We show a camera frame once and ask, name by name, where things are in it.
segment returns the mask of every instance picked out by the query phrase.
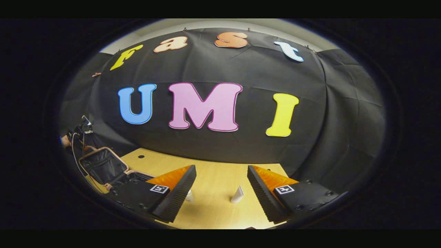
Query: white object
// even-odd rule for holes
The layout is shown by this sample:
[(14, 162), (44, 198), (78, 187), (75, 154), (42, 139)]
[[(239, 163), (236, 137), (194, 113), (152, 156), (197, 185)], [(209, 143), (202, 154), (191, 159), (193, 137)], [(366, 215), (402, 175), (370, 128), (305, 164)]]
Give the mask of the white object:
[(243, 197), (243, 190), (242, 187), (239, 185), (239, 188), (236, 190), (236, 193), (234, 194), (234, 196), (231, 198), (231, 203), (238, 203), (240, 202), (240, 200)]
[(188, 191), (187, 197), (185, 198), (185, 200), (189, 201), (189, 202), (194, 202), (194, 196), (193, 196), (193, 193), (191, 192), (191, 190)]

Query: yellow letter i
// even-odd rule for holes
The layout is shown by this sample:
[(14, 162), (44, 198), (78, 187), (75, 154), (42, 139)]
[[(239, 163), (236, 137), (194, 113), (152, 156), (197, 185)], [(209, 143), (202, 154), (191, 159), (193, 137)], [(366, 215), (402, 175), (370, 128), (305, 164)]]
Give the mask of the yellow letter i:
[(299, 103), (299, 99), (293, 95), (277, 93), (273, 95), (277, 102), (276, 116), (273, 125), (266, 130), (266, 135), (287, 137), (291, 134), (289, 124), (294, 111), (294, 107)]

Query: letter m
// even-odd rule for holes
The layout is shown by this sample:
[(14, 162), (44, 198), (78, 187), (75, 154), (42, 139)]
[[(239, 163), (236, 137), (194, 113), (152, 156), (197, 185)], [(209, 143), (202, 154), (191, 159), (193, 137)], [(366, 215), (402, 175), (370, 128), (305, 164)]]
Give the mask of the letter m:
[(236, 98), (242, 91), (239, 84), (219, 83), (205, 101), (191, 83), (175, 83), (168, 90), (173, 92), (173, 120), (168, 124), (171, 128), (190, 127), (190, 123), (185, 120), (185, 112), (198, 129), (202, 128), (211, 112), (213, 120), (207, 125), (210, 130), (233, 132), (239, 128), (235, 123)]

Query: letter u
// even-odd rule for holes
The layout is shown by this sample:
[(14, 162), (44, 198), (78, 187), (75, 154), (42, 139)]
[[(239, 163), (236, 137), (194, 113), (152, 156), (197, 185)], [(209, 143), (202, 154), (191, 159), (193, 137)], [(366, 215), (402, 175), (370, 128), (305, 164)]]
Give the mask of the letter u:
[(156, 89), (156, 84), (148, 83), (141, 85), (138, 91), (141, 92), (142, 111), (140, 114), (133, 114), (131, 109), (131, 95), (134, 91), (132, 87), (123, 88), (118, 91), (120, 96), (121, 117), (130, 124), (141, 125), (152, 117), (152, 94)]

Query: wooden table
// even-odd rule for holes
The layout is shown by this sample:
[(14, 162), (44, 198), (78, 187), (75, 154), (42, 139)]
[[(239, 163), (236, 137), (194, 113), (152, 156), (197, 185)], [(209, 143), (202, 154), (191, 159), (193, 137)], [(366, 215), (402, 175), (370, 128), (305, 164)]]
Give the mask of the wooden table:
[[(155, 176), (187, 165), (196, 166), (197, 176), (191, 188), (195, 201), (184, 201), (175, 221), (168, 224), (158, 221), (162, 224), (180, 229), (266, 229), (276, 226), (266, 218), (248, 181), (249, 164), (181, 158), (143, 148), (123, 156), (122, 160), (130, 169)], [(256, 165), (287, 177), (280, 164)], [(239, 185), (244, 197), (239, 203), (231, 203)]]

